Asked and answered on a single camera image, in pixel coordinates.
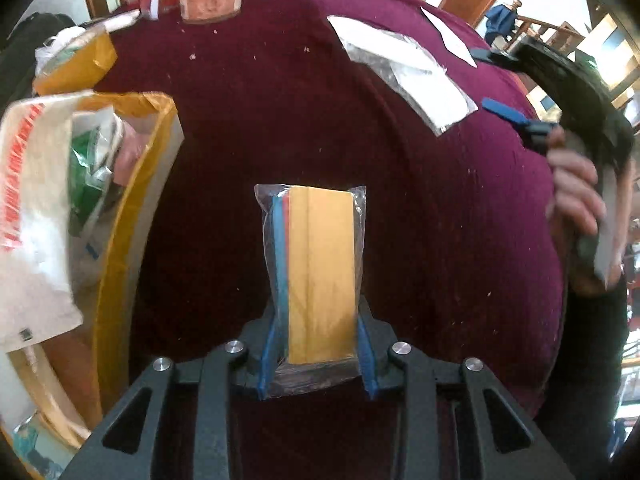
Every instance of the round table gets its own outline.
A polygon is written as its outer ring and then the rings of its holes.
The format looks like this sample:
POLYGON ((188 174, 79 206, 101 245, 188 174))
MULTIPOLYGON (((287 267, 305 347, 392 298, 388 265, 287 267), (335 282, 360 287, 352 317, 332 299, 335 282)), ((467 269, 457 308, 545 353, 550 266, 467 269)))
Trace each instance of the round table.
MULTIPOLYGON (((186 25, 174 11, 113 35, 118 60, 97 90, 165 92, 185 133, 146 247, 132 379, 153 356, 203 356, 260 316, 270 290, 255 184, 364 185, 362 293, 373 315, 432 357, 481 358, 535 412, 562 317, 545 159, 483 110, 436 137, 350 61, 326 20, 411 36, 477 104, 491 97, 533 116, 511 74, 448 52, 420 6, 467 46, 486 46, 419 0, 242 0, 224 22, 186 25)), ((238 401, 243 449, 260 449, 246 477, 386 478, 394 409, 361 389, 238 401)), ((185 402, 173 416, 188 425, 185 402)))

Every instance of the white paper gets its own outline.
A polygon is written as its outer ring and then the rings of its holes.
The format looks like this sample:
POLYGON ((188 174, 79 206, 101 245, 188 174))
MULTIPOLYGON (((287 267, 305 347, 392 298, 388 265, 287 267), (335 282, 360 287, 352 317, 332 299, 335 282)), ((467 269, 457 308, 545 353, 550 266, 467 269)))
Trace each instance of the white paper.
POLYGON ((468 114, 465 98, 443 71, 424 73, 396 63, 391 64, 391 69, 398 84, 437 128, 455 124, 468 114))
POLYGON ((123 12, 122 14, 117 14, 116 16, 111 16, 102 22, 104 28, 107 29, 108 33, 116 32, 117 30, 121 30, 123 28, 130 27, 140 17, 140 9, 130 10, 129 12, 123 12))
POLYGON ((444 42, 444 46, 447 47, 447 50, 452 53, 454 56, 458 56, 461 60, 466 61, 474 68, 478 68, 476 62, 471 57, 469 53, 469 49, 460 40, 459 37, 456 36, 456 33, 451 30, 445 22, 443 22, 439 17, 434 16, 428 10, 421 7, 424 15, 429 19, 433 26, 438 29, 440 35, 442 36, 442 41, 444 42))
POLYGON ((327 19, 342 42, 346 41, 376 56, 412 66, 418 70, 427 72, 439 70, 439 67, 435 66, 422 50, 385 34, 383 30, 343 16, 328 16, 327 19))

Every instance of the blue strip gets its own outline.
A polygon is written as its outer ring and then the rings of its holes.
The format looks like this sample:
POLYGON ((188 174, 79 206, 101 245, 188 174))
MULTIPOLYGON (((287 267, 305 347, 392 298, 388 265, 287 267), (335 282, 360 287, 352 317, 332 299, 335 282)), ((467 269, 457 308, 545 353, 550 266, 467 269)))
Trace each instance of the blue strip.
POLYGON ((271 205, 273 245, 276 260, 276 317, 280 324, 284 353, 289 350, 289 275, 287 273, 286 225, 284 225, 283 199, 274 196, 271 205))
POLYGON ((360 364, 360 374, 365 391, 370 399, 375 399, 378 394, 378 380, 376 379, 376 360, 371 349, 369 334, 364 326, 364 322, 358 314, 358 362, 360 364))
POLYGON ((482 99, 482 108, 497 115, 505 121, 509 121, 514 126, 520 126, 530 122, 523 113, 507 106, 506 104, 489 99, 488 97, 482 99))
POLYGON ((277 352, 277 345, 275 342, 276 334, 276 317, 271 320, 271 326, 269 327, 269 335, 267 341, 262 349, 262 355, 260 356, 260 375, 258 377, 258 398, 264 400, 267 398, 269 391, 269 385, 276 372, 276 364, 278 363, 277 356, 274 352, 277 352))

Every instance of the yellow folded paper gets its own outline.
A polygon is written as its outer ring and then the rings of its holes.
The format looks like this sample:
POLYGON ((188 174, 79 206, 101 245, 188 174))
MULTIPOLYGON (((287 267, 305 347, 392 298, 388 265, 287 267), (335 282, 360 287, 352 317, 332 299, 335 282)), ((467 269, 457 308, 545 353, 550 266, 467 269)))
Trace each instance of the yellow folded paper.
POLYGON ((353 196, 289 191, 289 363, 354 355, 356 298, 353 196))

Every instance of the metal screw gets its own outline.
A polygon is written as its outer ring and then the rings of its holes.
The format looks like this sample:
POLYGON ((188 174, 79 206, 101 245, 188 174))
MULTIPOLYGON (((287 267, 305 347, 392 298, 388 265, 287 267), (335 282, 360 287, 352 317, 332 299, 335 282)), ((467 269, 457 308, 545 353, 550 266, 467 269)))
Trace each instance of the metal screw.
POLYGON ((171 359, 168 357, 159 357, 154 361, 154 370, 156 372, 164 372, 171 366, 171 359))
POLYGON ((391 349, 400 355, 406 355, 411 351, 411 345, 409 343, 405 343, 404 341, 398 341, 393 344, 391 349))
POLYGON ((482 367, 484 365, 482 364, 482 361, 477 357, 469 357, 468 359, 465 359, 465 366, 467 370, 471 370, 472 372, 479 372, 480 370, 482 370, 482 367))
POLYGON ((230 354, 237 354, 238 352, 241 352, 242 350, 244 350, 244 344, 242 343, 242 341, 233 339, 232 341, 229 341, 225 345, 225 350, 230 354))

